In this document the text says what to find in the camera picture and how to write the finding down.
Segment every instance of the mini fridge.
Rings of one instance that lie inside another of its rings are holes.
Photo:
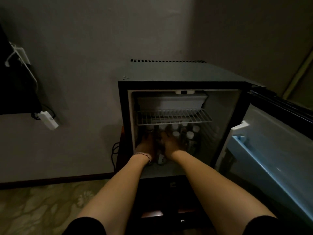
[[[278,216],[313,228],[313,115],[264,86],[204,61],[131,60],[119,97],[131,156],[147,127],[197,125],[194,156],[244,187]],[[174,162],[142,178],[184,175]]]

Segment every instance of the wire shelf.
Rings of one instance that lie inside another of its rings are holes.
[[[212,118],[204,109],[142,110],[137,112],[137,125],[204,123]]]

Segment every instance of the baseboard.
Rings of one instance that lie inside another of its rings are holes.
[[[71,183],[71,182],[88,181],[88,180],[103,180],[103,179],[110,179],[113,176],[114,176],[114,173],[111,172],[111,173],[93,174],[93,175],[69,176],[69,177],[39,179],[39,180],[4,182],[4,183],[0,183],[0,190],[1,189],[23,188],[23,187],[33,187],[33,186],[45,186],[45,185],[52,185],[52,184]]]

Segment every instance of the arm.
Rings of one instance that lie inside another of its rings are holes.
[[[143,139],[136,151],[153,155],[152,136]],[[133,155],[126,166],[104,185],[77,217],[97,219],[109,235],[124,234],[135,201],[139,178],[148,162],[146,155]]]
[[[174,137],[162,132],[166,156],[178,163],[219,234],[242,234],[255,217],[275,217],[268,208],[247,191],[216,170],[181,151]]]

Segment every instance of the fridge door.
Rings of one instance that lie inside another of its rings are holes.
[[[251,92],[215,167],[302,234],[313,229],[312,126],[309,111]]]

